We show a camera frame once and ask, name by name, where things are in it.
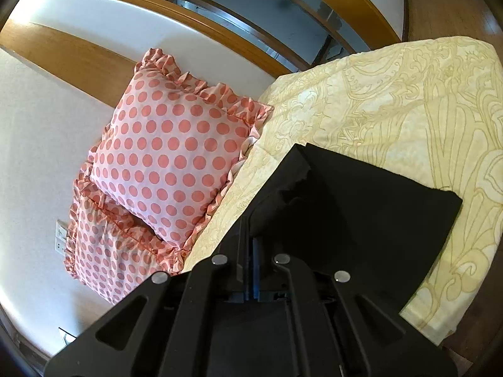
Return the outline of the black pants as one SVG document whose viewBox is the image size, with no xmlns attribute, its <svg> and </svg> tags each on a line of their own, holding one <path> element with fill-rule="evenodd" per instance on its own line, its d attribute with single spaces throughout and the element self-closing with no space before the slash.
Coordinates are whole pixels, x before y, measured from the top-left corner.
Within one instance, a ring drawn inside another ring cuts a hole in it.
<svg viewBox="0 0 503 377">
<path fill-rule="evenodd" d="M 442 251 L 462 206 L 433 189 L 316 145 L 294 145 L 218 251 L 247 224 L 265 256 L 288 254 L 326 275 L 346 270 L 401 311 Z"/>
</svg>

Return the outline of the left pink polka-dot pillow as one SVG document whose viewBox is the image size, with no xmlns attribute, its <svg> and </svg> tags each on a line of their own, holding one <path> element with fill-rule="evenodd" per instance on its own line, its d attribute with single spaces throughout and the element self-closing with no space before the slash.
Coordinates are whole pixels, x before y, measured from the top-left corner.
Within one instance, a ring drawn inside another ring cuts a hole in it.
<svg viewBox="0 0 503 377">
<path fill-rule="evenodd" d="M 112 304 L 158 270 L 180 273 L 187 252 L 164 243 L 90 180 L 84 162 L 73 182 L 65 268 Z"/>
</svg>

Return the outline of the pink polka-dot pillow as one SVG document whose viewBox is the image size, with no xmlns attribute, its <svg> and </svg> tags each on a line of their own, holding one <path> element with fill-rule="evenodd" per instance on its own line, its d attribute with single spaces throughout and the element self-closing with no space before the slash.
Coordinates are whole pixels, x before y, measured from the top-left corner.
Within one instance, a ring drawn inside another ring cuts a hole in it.
<svg viewBox="0 0 503 377">
<path fill-rule="evenodd" d="M 272 111 L 150 49 L 103 133 L 90 179 L 182 249 L 211 218 Z"/>
<path fill-rule="evenodd" d="M 65 268 L 112 304 L 158 270 L 180 273 L 187 252 L 164 243 L 90 180 L 84 162 L 73 182 Z"/>
</svg>

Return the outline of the right pink polka-dot pillow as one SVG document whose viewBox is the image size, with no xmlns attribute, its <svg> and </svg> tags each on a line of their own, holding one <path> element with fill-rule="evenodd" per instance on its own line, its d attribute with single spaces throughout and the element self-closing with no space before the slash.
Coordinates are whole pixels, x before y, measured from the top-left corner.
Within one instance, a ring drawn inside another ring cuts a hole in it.
<svg viewBox="0 0 503 377">
<path fill-rule="evenodd" d="M 211 218 L 272 111 L 150 49 L 103 133 L 90 179 L 182 249 Z"/>
</svg>

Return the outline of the yellow patterned bed cover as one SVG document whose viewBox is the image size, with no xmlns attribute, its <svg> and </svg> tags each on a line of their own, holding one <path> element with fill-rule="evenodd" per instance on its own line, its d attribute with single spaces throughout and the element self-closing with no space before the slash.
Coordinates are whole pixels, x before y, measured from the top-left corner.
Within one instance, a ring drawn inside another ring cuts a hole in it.
<svg viewBox="0 0 503 377">
<path fill-rule="evenodd" d="M 260 139 L 185 260 L 218 246 L 295 144 L 314 144 L 451 190 L 462 208 L 402 315 L 433 343 L 457 328 L 502 235 L 502 65 L 470 37 L 398 43 L 278 78 Z"/>
</svg>

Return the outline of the white wall socket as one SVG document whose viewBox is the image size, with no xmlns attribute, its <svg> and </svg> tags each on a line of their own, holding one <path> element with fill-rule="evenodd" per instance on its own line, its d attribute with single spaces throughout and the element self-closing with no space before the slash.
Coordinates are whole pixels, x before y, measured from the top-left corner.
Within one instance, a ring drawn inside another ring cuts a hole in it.
<svg viewBox="0 0 503 377">
<path fill-rule="evenodd" d="M 67 226 L 62 221 L 56 221 L 55 251 L 61 255 L 65 255 L 66 249 L 67 249 Z"/>
</svg>

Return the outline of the wooden door frame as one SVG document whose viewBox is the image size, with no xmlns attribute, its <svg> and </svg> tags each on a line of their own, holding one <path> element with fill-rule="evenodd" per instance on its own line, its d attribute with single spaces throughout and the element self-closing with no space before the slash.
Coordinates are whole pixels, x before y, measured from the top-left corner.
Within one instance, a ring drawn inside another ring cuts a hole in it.
<svg viewBox="0 0 503 377">
<path fill-rule="evenodd" d="M 257 97 L 276 78 L 400 43 L 405 0 L 1 0 L 1 46 L 114 106 L 146 51 Z"/>
</svg>

